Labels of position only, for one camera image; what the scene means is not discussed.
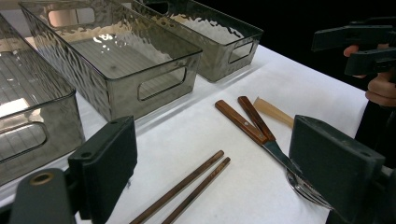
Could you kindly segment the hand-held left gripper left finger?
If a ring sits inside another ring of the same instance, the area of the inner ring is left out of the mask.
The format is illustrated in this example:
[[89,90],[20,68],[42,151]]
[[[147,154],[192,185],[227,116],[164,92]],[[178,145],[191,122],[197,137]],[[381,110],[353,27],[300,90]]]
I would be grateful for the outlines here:
[[105,224],[137,165],[134,119],[107,123],[68,158],[80,217]]

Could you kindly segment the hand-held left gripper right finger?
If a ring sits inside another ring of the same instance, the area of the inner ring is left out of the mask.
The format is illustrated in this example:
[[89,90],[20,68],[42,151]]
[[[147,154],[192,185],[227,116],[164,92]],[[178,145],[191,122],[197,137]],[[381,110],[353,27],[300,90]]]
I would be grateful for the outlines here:
[[324,121],[297,115],[289,157],[338,216],[333,224],[373,220],[370,194],[384,156]]

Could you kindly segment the smoky clear plastic bin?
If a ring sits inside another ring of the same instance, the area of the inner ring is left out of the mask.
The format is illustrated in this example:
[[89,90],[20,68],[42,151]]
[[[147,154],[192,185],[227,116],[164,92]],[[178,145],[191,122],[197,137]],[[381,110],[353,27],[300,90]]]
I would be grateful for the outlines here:
[[76,90],[0,15],[0,186],[84,141]]
[[263,30],[195,0],[119,0],[203,50],[198,73],[217,82],[251,64]]
[[115,0],[20,8],[38,51],[107,120],[138,119],[193,90],[201,49]]

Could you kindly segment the brown wooden chopstick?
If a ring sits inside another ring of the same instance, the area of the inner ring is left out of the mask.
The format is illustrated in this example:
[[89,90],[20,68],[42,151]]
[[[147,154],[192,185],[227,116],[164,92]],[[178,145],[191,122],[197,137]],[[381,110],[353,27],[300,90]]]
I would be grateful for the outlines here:
[[186,188],[193,180],[198,178],[203,174],[208,168],[210,168],[215,162],[217,162],[224,152],[219,150],[190,174],[184,177],[179,183],[169,189],[161,198],[159,198],[155,203],[144,210],[139,216],[133,219],[130,224],[142,224],[146,219],[151,217],[155,212],[162,208],[166,203],[172,200],[178,193],[180,193],[184,188]]
[[181,214],[205,191],[205,189],[217,178],[217,176],[231,162],[229,157],[225,158],[185,199],[184,201],[163,221],[162,224],[173,224]]

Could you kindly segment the beige plastic spoon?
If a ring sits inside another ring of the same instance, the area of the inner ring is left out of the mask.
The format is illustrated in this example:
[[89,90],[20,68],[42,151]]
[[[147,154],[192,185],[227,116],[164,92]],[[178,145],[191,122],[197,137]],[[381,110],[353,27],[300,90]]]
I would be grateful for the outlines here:
[[294,120],[292,117],[275,107],[274,105],[268,103],[267,101],[263,100],[260,97],[257,97],[256,100],[253,103],[253,106],[263,114],[276,119],[278,121],[283,122],[290,128],[293,127]]

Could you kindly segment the wooden handled steel knife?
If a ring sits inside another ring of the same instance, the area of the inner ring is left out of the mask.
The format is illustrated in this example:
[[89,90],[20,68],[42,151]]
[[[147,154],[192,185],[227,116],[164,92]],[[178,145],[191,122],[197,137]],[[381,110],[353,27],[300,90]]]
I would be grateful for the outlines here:
[[256,128],[261,132],[267,141],[275,141],[276,138],[267,127],[262,117],[259,115],[253,104],[249,101],[246,96],[239,96],[237,99],[238,103],[242,106],[247,116],[251,119]]

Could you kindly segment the wooden handled steel fork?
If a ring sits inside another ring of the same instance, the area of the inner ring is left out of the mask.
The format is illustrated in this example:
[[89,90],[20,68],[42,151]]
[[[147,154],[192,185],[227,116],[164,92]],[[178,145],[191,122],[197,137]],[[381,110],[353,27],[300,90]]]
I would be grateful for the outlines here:
[[311,203],[332,210],[332,206],[314,189],[298,166],[283,153],[276,140],[267,141],[251,120],[245,119],[225,101],[215,102],[215,108],[286,169],[286,178],[297,194]]

